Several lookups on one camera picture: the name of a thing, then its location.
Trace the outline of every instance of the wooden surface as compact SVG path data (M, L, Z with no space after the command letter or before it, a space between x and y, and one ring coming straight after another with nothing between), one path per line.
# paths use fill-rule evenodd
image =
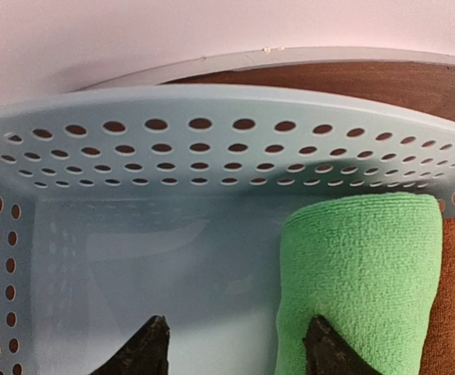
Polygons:
M174 83L251 84L365 98L455 121L455 66L330 62L228 71Z

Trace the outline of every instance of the rolled green towel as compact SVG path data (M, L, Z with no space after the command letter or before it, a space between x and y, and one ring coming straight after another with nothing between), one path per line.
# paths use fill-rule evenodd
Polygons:
M317 314L380 373L418 374L441 254L430 195L359 195L292 214L281 239L276 374L306 374L303 338Z

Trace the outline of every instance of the plastic basket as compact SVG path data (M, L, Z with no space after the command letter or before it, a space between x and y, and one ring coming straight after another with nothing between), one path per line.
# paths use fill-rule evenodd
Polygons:
M90 373L154 314L171 373L272 373L285 217L400 190L455 216L455 123L234 86L0 108L0 374Z

